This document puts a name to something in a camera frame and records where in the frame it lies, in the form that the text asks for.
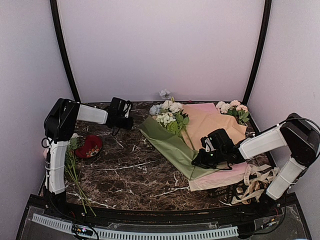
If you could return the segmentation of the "peach green wrapping paper sheet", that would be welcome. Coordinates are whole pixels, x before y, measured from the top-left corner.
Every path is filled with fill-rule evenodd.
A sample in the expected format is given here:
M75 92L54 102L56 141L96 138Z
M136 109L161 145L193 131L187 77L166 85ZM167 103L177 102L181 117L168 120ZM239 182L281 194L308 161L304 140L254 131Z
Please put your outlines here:
M237 144L246 138L247 127L238 124L235 117L219 113L214 103L185 104L183 111L189 116L189 124L182 138L168 132L151 116L138 128L188 180L195 180L218 171L192 165L192 160L202 148L201 138L217 129L225 129L233 143Z

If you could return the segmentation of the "blue flower stem bunch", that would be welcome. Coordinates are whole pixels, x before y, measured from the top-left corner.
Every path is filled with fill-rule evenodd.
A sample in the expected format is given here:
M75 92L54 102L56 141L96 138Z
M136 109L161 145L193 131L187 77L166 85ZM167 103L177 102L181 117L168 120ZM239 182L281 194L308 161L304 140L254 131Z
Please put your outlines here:
M159 96L162 100L162 102L156 102L150 109L149 109L149 114L151 116L156 116L158 115L161 110L163 109L163 104L166 100L171 100L171 91L168 89L163 89L159 92Z

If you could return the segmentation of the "white rose stem bunch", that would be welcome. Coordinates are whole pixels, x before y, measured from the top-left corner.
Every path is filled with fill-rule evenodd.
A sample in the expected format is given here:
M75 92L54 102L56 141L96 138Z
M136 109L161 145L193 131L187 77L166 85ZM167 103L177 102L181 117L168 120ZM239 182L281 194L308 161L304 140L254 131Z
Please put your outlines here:
M183 122L186 124L186 126L185 126L185 129L182 130L182 138L181 139L184 141L184 138L183 138L183 133L184 133L186 135L189 143L191 144L191 148L193 150L195 150L194 144L193 144L191 137L187 131L187 126L190 123L190 118L189 118L189 115L184 112L184 106L181 103L174 101L173 98L171 100L166 100L163 104L163 108L162 108L161 112L159 113L159 115L161 113L167 113L167 112L171 112L173 114L177 113L177 112L181 112L181 114L183 114L185 116L185 119Z

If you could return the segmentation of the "green hydrangea leaf bunch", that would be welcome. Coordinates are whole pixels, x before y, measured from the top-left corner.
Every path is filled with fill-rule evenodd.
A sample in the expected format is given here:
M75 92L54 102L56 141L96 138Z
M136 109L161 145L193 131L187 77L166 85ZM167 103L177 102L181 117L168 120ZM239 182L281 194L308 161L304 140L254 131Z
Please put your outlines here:
M181 112L163 112L156 116L155 120L169 133L182 138L182 131L186 128L185 116Z

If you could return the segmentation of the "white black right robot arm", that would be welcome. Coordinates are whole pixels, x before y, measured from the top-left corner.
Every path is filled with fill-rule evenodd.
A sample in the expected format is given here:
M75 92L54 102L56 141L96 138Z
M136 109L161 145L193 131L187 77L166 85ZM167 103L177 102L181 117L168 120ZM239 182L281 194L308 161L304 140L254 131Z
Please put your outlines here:
M202 148L191 163L193 166L214 170L220 163L226 163L227 169L231 170L233 164L243 163L261 154L287 149L287 161L264 190L267 197L255 205L255 213L266 217L274 210L274 201L319 159L320 127L314 121L294 112L280 123L238 143L233 143L223 128L203 137L201 143Z

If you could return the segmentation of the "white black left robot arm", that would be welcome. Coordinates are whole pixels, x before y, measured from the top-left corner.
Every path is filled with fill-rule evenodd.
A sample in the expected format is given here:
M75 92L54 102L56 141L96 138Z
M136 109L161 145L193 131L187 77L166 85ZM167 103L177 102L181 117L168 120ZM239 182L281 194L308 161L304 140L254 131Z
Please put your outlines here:
M113 97L106 109L82 104L70 99L57 100L44 120L46 155L46 189L55 195L65 191L64 172L67 146L74 134L77 121L106 125L108 128L131 130L132 102Z

